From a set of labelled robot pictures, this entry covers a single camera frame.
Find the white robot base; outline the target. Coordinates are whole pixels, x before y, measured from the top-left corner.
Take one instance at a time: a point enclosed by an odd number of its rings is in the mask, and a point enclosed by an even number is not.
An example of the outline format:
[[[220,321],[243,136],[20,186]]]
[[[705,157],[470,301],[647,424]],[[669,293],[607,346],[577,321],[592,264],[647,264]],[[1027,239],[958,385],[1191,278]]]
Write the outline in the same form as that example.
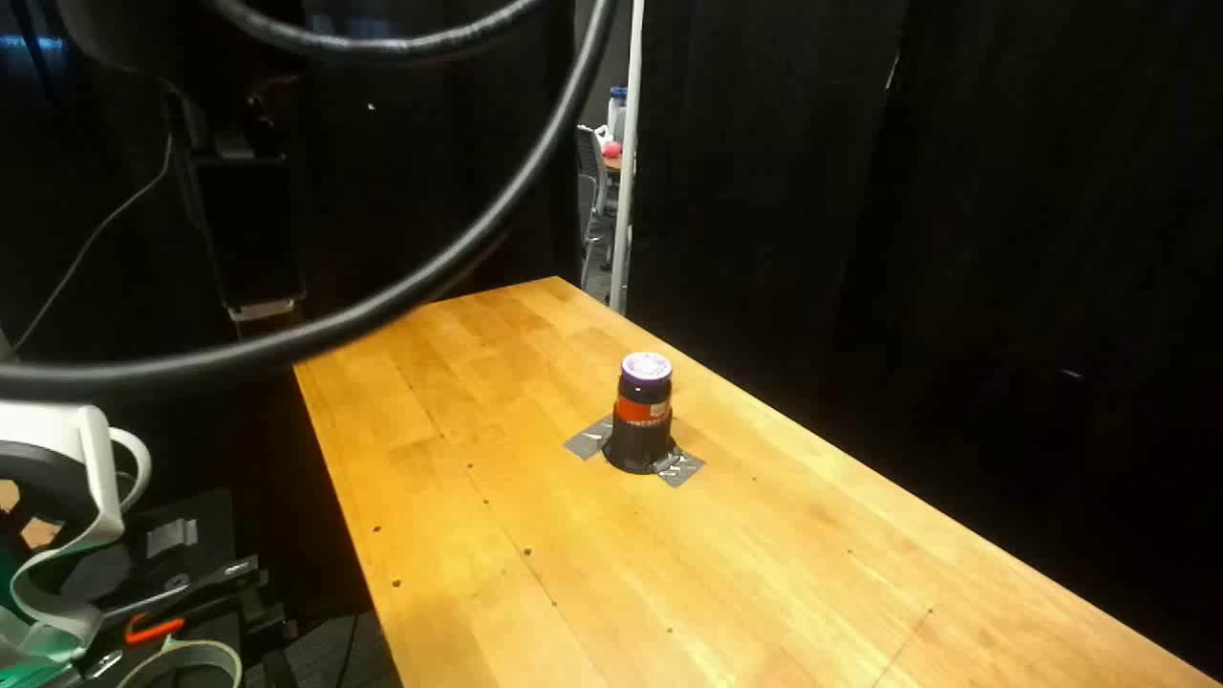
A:
[[[39,566],[89,553],[127,532],[121,512],[140,499],[151,480],[147,446],[113,429],[94,406],[0,400],[0,475],[23,492],[33,516],[61,518],[67,538],[30,553],[7,581],[15,606],[66,633],[100,628],[90,605],[47,591]]]

